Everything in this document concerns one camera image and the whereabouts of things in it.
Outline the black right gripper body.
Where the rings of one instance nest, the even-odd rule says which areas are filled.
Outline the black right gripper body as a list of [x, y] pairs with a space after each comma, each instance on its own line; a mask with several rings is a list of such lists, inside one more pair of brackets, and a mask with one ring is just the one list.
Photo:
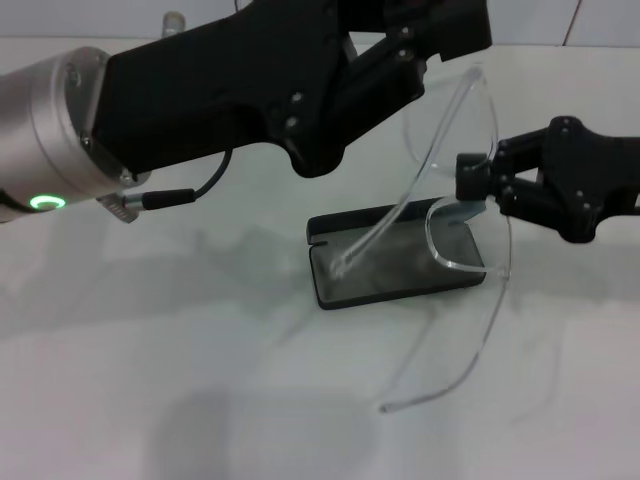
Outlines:
[[545, 185], [559, 201], [560, 236], [594, 240], [600, 223], [639, 214], [639, 139], [605, 136], [576, 117], [551, 120], [543, 141]]

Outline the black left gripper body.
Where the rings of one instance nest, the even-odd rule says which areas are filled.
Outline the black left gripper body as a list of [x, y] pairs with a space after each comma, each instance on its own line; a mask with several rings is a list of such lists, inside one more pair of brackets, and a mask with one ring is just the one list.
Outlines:
[[298, 175], [325, 175], [344, 154], [329, 134], [342, 37], [333, 1], [253, 1], [114, 55], [94, 135], [133, 173], [269, 143]]

